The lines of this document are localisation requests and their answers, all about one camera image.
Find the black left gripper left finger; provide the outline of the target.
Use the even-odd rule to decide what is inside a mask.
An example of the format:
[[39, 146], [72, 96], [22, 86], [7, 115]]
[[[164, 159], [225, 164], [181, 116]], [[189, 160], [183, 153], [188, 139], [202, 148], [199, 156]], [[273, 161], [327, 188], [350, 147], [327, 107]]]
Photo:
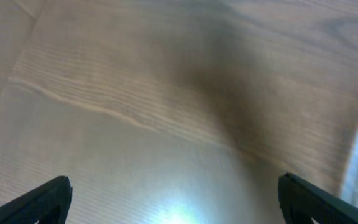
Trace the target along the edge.
[[0, 224], [65, 224], [73, 188], [58, 176], [0, 207]]

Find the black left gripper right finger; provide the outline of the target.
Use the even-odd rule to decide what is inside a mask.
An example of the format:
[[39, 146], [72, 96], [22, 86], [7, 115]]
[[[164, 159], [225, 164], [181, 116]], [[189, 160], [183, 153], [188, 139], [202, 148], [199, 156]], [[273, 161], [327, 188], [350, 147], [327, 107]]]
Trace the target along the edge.
[[278, 201], [286, 224], [358, 224], [358, 208], [289, 172], [278, 179]]

